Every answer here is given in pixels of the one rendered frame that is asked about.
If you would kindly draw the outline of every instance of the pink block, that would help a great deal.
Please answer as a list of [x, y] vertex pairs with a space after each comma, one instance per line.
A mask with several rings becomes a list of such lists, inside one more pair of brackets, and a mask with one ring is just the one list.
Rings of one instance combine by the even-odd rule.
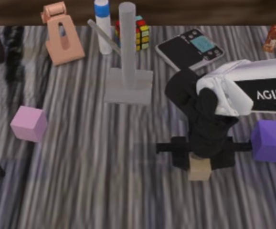
[[28, 106], [20, 106], [11, 122], [15, 136], [31, 142], [39, 142], [46, 127], [47, 119], [43, 110]]

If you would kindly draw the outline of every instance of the purple block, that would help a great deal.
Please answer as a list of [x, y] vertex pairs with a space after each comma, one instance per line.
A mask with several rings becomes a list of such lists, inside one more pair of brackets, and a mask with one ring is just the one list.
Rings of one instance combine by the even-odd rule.
[[276, 121], [259, 120], [252, 132], [254, 160], [276, 162]]
[[39, 142], [46, 127], [47, 119], [43, 110], [28, 106], [20, 106], [11, 122], [15, 136], [31, 142]]

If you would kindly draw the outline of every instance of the calculator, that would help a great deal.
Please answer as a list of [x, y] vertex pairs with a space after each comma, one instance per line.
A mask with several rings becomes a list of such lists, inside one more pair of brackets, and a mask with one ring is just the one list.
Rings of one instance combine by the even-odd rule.
[[199, 29], [192, 29], [158, 44], [155, 50], [176, 71], [186, 68], [197, 70], [225, 54]]

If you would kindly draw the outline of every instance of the beige block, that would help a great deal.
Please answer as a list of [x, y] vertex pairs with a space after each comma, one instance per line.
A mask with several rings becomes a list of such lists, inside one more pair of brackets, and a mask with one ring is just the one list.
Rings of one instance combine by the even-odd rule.
[[188, 180], [207, 181], [211, 175], [210, 159], [199, 158], [193, 154], [189, 155], [190, 169], [188, 170]]

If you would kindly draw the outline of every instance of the white bottle with blue cap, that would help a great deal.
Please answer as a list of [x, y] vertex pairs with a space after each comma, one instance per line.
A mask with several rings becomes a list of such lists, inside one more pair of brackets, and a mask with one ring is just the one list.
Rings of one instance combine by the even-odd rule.
[[[108, 0], [95, 0], [95, 15], [96, 24], [112, 38], [111, 21], [110, 21], [110, 10]], [[110, 54], [113, 50], [111, 46], [98, 35], [99, 49], [103, 55]]]

